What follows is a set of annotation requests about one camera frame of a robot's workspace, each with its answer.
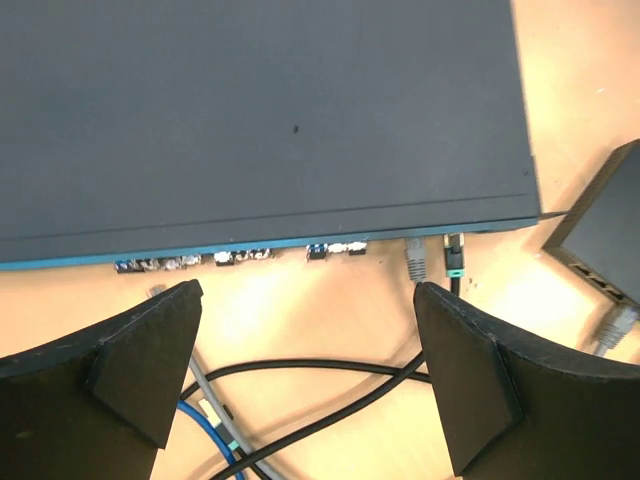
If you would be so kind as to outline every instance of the table surface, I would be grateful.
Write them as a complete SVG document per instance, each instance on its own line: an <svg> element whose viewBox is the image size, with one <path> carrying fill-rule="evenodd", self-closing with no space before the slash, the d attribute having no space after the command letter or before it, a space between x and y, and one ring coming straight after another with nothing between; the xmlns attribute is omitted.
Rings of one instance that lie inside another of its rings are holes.
<svg viewBox="0 0 640 480"><path fill-rule="evenodd" d="M613 148L640 137L640 3L514 5L542 206L566 210ZM497 317L589 350L609 302L540 251L557 223L468 236L461 294ZM441 242L427 240L428 268L430 278L444 284ZM131 307L153 285L198 278L205 296L196 350L207 369L301 356L401 365L419 348L403 248L402 241L378 242L364 257L311 263L294 249L233 268L130 276L108 265L2 273L0 356ZM639 346L635 329L609 357L640 363ZM214 387L262 445L381 381L352 372L281 370L227 377ZM292 479L453 478L431 388L413 382L271 460ZM152 479L207 479L222 466L208 438L177 414Z"/></svg>

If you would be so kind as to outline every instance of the network device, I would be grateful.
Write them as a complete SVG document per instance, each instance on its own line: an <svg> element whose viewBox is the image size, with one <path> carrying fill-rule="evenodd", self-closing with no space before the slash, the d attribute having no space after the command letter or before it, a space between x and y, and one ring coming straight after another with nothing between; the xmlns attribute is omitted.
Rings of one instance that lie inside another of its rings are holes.
<svg viewBox="0 0 640 480"><path fill-rule="evenodd" d="M640 302L640 140L613 151L544 249L614 302Z"/></svg>
<svg viewBox="0 0 640 480"><path fill-rule="evenodd" d="M0 31L0 269L539 216L509 0L5 2Z"/></svg>

